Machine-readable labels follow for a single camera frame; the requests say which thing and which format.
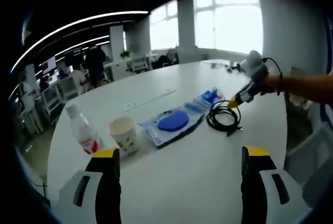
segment blue sponge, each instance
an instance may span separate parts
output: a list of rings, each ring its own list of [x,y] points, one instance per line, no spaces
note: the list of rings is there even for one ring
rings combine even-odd
[[[186,112],[179,110],[160,120],[157,127],[160,130],[174,132],[186,126],[188,121]]]

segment potted plant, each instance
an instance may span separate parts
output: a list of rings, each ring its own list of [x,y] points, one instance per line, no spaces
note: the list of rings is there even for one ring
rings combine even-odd
[[[123,52],[120,54],[121,58],[127,58],[130,57],[131,52],[123,50]]]

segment fluorescent light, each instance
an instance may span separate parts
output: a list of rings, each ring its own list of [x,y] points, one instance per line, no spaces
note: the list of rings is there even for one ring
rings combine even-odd
[[[19,87],[20,84],[17,84],[15,89],[13,89],[12,93],[10,94],[8,100],[12,97],[12,95],[14,94],[15,90]]]
[[[103,45],[103,44],[106,44],[106,43],[109,43],[110,41],[106,41],[106,42],[102,42],[102,43],[96,43],[96,46],[97,45]]]
[[[36,74],[35,74],[35,77],[38,76],[43,70],[40,70],[38,71]]]
[[[59,62],[59,61],[61,61],[61,60],[63,60],[64,58],[65,58],[65,57],[62,57],[62,58],[56,60],[56,63]]]
[[[59,31],[61,30],[64,30],[68,27],[71,27],[73,25],[76,25],[78,23],[81,23],[81,22],[86,22],[86,21],[89,21],[89,20],[92,20],[92,19],[96,19],[96,18],[101,18],[101,17],[108,17],[108,16],[116,16],[116,15],[128,15],[128,14],[147,14],[148,12],[147,11],[121,11],[121,12],[111,12],[111,13],[106,13],[106,14],[101,14],[101,15],[97,15],[97,16],[92,16],[92,17],[87,17],[87,18],[84,18],[84,19],[81,19],[81,20],[78,20],[78,21],[75,21],[75,22],[72,22],[68,25],[65,25],[53,32],[51,32],[50,34],[44,36],[43,38],[39,39],[37,42],[35,42],[33,45],[31,45],[24,53],[23,55],[20,56],[20,58],[16,61],[16,63],[13,65],[13,67],[11,68],[10,70],[10,73],[12,73],[12,71],[16,68],[16,66],[22,61],[22,59],[31,51],[33,50],[37,45],[39,45],[40,43],[42,43],[44,40],[48,39],[50,36],[58,33]]]
[[[72,47],[66,48],[64,51],[61,51],[61,52],[59,52],[58,54],[55,54],[55,56],[58,56],[58,55],[60,55],[60,54],[62,54],[62,53],[64,53],[64,52],[69,51],[70,49],[75,48],[75,47],[78,47],[78,46],[80,46],[80,45],[83,45],[83,44],[86,44],[86,43],[89,43],[89,42],[92,42],[92,41],[95,41],[95,40],[99,40],[99,39],[103,39],[103,38],[108,38],[108,37],[109,37],[109,35],[105,35],[105,36],[101,36],[101,37],[99,37],[99,38],[94,38],[94,39],[91,39],[91,40],[85,41],[85,42],[83,42],[83,43],[79,43],[79,44],[74,45],[74,46],[72,46]]]

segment desk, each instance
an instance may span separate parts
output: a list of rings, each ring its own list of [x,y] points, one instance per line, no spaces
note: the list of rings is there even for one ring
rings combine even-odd
[[[137,122],[164,110],[191,102],[193,97],[218,86],[227,98],[248,81],[242,73],[211,69],[201,62],[165,67],[99,87],[77,101],[101,134],[106,146],[114,141],[107,124],[119,116]],[[128,112],[125,104],[144,101],[165,89],[176,92]],[[137,125],[139,151],[121,160],[121,216],[123,223],[240,223],[241,148],[264,147],[277,168],[283,168],[287,145],[286,106],[283,95],[256,96],[240,106],[243,131],[230,137],[210,128],[206,121],[188,136],[160,150]],[[72,137],[70,119],[63,110],[56,126],[48,159],[48,198],[51,204],[77,170],[90,157]]]

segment plastic water bottle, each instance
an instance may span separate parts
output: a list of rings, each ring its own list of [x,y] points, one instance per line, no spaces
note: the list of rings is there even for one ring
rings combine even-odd
[[[71,119],[72,133],[87,154],[102,150],[100,135],[76,102],[67,103],[66,111]]]

